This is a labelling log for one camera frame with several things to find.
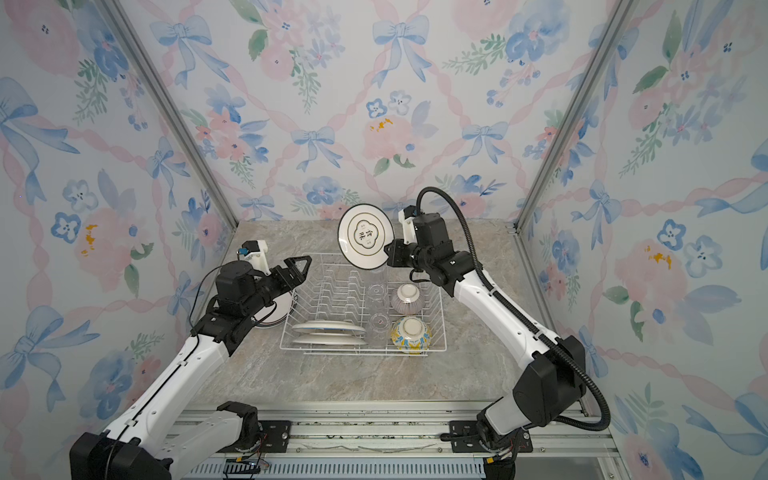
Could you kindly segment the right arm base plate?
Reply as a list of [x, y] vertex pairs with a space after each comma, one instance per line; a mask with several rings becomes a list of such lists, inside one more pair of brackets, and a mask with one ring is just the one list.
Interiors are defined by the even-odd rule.
[[498, 435], [479, 421], [453, 420], [449, 431], [440, 435], [442, 442], [450, 444], [453, 453], [489, 453], [492, 455], [517, 451], [532, 453], [533, 445], [528, 431], [516, 429]]

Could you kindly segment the green red rimmed plate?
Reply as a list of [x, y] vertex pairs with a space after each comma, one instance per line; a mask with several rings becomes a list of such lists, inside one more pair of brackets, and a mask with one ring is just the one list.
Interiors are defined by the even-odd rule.
[[292, 307], [293, 294], [286, 293], [279, 296], [274, 305], [265, 308], [265, 312], [259, 312], [256, 316], [256, 327], [261, 329], [271, 328], [283, 323]]

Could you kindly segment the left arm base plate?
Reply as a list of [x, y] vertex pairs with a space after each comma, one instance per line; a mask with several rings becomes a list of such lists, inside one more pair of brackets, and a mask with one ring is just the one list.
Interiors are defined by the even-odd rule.
[[236, 441], [222, 447], [218, 453], [256, 454], [285, 453], [290, 440], [293, 424], [289, 420], [267, 420], [250, 422], [241, 428]]

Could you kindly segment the watermelon pattern plate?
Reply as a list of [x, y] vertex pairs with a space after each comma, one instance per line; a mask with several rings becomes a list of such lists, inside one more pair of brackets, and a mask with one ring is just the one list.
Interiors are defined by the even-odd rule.
[[362, 326], [356, 325], [351, 322], [346, 321], [328, 321], [328, 320], [320, 320], [320, 321], [308, 321], [304, 323], [295, 324], [292, 326], [292, 329], [295, 331], [318, 331], [318, 332], [331, 332], [331, 333], [341, 333], [346, 332], [347, 334], [363, 334], [366, 329]]

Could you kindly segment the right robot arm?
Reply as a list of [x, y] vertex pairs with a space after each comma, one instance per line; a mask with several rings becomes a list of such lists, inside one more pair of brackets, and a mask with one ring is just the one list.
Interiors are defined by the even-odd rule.
[[455, 250], [439, 214], [419, 214], [408, 206], [398, 220], [404, 237], [385, 247], [387, 264], [425, 273], [431, 283], [477, 315], [521, 369], [512, 392], [477, 415], [484, 446], [499, 449], [515, 434], [552, 422], [589, 429], [589, 423], [565, 415], [587, 392], [587, 381], [577, 373], [585, 368], [580, 342], [559, 337], [522, 310], [492, 281], [472, 250]]

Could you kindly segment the white plate dark rim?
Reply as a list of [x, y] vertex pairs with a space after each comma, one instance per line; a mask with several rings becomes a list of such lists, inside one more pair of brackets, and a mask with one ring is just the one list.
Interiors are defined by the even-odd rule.
[[343, 214], [337, 236], [344, 258], [358, 269], [371, 271], [386, 264], [385, 247], [394, 241], [394, 229], [383, 210], [361, 203]]

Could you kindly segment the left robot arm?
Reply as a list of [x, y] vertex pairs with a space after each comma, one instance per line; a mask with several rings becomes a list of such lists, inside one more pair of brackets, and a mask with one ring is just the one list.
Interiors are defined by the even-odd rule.
[[222, 449], [258, 450], [265, 432], [258, 409], [226, 401], [206, 420], [174, 439], [167, 435], [206, 380], [249, 333], [290, 310], [307, 279], [310, 256], [289, 257], [273, 268], [253, 257], [228, 262], [215, 278], [211, 307], [194, 324], [174, 361], [101, 433], [85, 433], [69, 452], [74, 479], [181, 479]]

